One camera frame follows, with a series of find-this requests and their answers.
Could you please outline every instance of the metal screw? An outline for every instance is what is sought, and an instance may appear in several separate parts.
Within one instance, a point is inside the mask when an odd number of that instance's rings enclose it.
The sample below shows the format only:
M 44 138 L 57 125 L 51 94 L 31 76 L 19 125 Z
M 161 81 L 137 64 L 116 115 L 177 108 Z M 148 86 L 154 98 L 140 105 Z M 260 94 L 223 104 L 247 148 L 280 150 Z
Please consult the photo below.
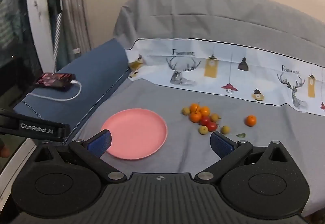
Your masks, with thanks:
M 201 180 L 210 180 L 213 178 L 213 174 L 210 172 L 200 172 L 198 173 L 198 178 Z
M 108 178 L 112 180 L 120 180 L 124 177 L 124 174 L 121 172 L 111 172 L 108 174 Z

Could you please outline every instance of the blue gripper pad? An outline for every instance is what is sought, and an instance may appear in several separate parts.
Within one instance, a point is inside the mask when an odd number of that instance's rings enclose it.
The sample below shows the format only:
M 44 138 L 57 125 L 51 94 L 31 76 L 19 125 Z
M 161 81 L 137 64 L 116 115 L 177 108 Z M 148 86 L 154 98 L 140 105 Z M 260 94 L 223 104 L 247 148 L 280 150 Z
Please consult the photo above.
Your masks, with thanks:
M 212 150 L 222 159 L 228 154 L 230 154 L 235 147 L 231 144 L 231 140 L 227 139 L 225 136 L 215 131 L 210 137 L 210 146 Z
M 111 146 L 112 135 L 109 130 L 103 130 L 85 142 L 86 148 L 96 157 L 102 156 Z

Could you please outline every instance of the lamp print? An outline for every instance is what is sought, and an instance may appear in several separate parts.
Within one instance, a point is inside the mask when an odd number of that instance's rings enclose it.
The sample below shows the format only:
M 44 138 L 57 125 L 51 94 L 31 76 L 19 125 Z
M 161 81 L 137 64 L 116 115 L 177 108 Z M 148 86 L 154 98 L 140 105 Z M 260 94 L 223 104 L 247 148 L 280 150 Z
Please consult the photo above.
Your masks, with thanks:
M 218 72 L 218 60 L 217 58 L 212 54 L 212 56 L 209 56 L 209 59 L 205 61 L 205 67 L 204 67 L 204 76 L 208 76 L 209 78 L 216 78 Z
M 234 93 L 234 91 L 238 91 L 237 88 L 235 88 L 231 83 L 230 83 L 230 77 L 231 77 L 231 63 L 232 63 L 232 53 L 231 53 L 231 58 L 230 58 L 230 68 L 229 68 L 229 83 L 221 88 L 224 88 L 227 93 Z
M 321 109 L 323 111 L 325 111 L 325 105 L 323 103 L 323 93 L 322 93 L 322 90 L 323 90 L 323 68 L 322 68 L 322 85 L 321 85 L 321 98 L 322 98 L 322 104 L 321 104 Z
M 257 101 L 263 101 L 264 99 L 264 95 L 261 94 L 261 92 L 258 89 L 255 89 L 254 94 L 252 94 L 251 96 L 253 97 L 253 99 Z
M 315 97 L 315 77 L 313 74 L 308 77 L 308 97 Z
M 243 60 L 238 65 L 238 69 L 243 70 L 243 71 L 248 71 L 248 65 L 246 63 L 246 58 L 245 57 L 243 57 Z

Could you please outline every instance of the bed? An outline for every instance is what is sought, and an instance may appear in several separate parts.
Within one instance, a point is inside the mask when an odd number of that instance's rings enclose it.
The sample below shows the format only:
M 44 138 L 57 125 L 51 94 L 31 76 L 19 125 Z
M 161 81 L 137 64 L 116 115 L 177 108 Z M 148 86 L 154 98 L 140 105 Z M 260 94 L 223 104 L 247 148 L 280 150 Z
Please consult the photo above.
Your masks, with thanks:
M 211 150 L 209 137 L 200 136 L 198 125 L 180 114 L 184 106 L 200 102 L 221 115 L 220 124 L 230 126 L 232 133 L 228 137 L 233 141 L 239 139 L 236 134 L 240 132 L 244 132 L 245 140 L 254 146 L 267 146 L 272 140 L 281 141 L 310 186 L 310 197 L 303 215 L 325 207 L 325 112 L 320 102 L 325 62 L 324 24 L 268 0 L 130 0 L 121 8 L 114 35 L 114 39 L 60 71 L 74 73 L 82 83 L 82 92 L 76 99 L 62 103 L 27 96 L 25 103 L 18 104 L 15 111 L 30 116 L 37 116 L 37 113 L 44 119 L 70 124 L 72 133 L 66 141 L 68 143 L 78 138 L 89 139 L 119 111 L 130 108 L 152 110 L 164 118 L 168 126 L 167 140 L 159 151 L 136 161 L 120 160 L 108 153 L 101 159 L 126 175 L 132 172 L 190 172 L 195 175 L 220 159 Z M 245 72 L 238 70 L 241 63 L 238 60 L 245 57 L 242 51 L 246 51 L 246 56 L 254 51 L 258 58 L 261 58 L 259 53 L 266 53 L 266 58 L 276 55 L 272 62 L 284 66 L 274 70 L 278 74 L 272 76 L 278 96 L 270 102 L 258 102 L 253 95 L 254 89 L 258 90 L 255 87 L 253 90 L 249 88 L 249 97 L 245 98 L 237 93 L 244 89 L 235 92 L 230 89 L 234 93 L 228 94 L 226 89 L 218 90 L 222 82 L 218 83 L 218 88 L 211 82 L 202 85 L 202 78 L 194 72 L 204 71 L 205 61 L 218 57 L 215 51 L 230 50 L 228 59 L 225 59 L 226 55 L 219 57 L 219 66 L 224 64 L 225 68 L 218 71 L 220 78 L 229 78 L 229 84 L 230 73 L 226 70 L 229 66 L 230 71 L 234 69 L 232 79 L 236 80 L 234 73 L 243 75 Z M 177 51 L 196 53 L 190 60 L 196 64 L 198 60 L 202 61 L 201 69 L 198 66 L 196 70 L 192 69 L 194 71 L 184 71 L 181 81 L 173 78 L 179 70 L 173 69 L 170 60 L 174 56 L 192 55 L 174 55 Z M 211 51 L 211 58 L 205 57 Z M 136 62 L 139 58 L 143 60 L 143 66 L 137 72 L 131 71 L 128 62 Z M 296 60 L 299 70 L 283 65 L 283 58 Z M 264 61 L 261 59 L 259 62 L 259 66 L 248 62 L 248 66 L 250 69 L 264 67 Z M 259 71 L 249 72 L 254 74 L 250 79 L 259 75 Z M 309 72 L 314 80 L 305 76 Z M 290 81 L 291 75 L 302 77 L 301 82 L 296 78 L 297 86 L 294 80 Z M 246 84 L 240 82 L 242 79 L 238 79 L 237 84 L 245 88 Z M 191 82 L 186 84 L 188 81 L 195 81 L 195 85 Z M 314 96 L 311 97 L 309 81 L 315 83 Z M 66 93 L 41 88 L 34 90 L 34 93 L 56 98 L 69 98 L 76 92 L 77 88 Z M 310 107 L 297 107 L 297 102 L 301 106 L 307 102 Z M 258 123 L 252 128 L 243 122 L 249 114 L 258 118 Z

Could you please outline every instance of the small yellow fruit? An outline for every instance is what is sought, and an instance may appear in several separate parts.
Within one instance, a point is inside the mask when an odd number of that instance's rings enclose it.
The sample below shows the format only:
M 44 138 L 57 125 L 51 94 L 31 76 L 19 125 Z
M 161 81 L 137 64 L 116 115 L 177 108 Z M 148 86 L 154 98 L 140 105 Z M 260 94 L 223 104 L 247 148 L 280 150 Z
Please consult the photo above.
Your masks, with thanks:
M 223 126 L 220 130 L 222 134 L 228 134 L 230 133 L 230 127 L 229 126 Z
M 208 127 L 206 127 L 206 126 L 200 126 L 200 128 L 199 128 L 199 133 L 200 133 L 200 134 L 205 135 L 205 134 L 207 134 L 208 132 L 209 132 Z
M 189 115 L 191 113 L 190 108 L 185 107 L 182 109 L 182 114 L 183 115 Z
M 210 119 L 213 122 L 218 122 L 218 120 L 221 119 L 221 117 L 219 117 L 219 115 L 217 113 L 213 113 L 213 114 L 211 114 Z

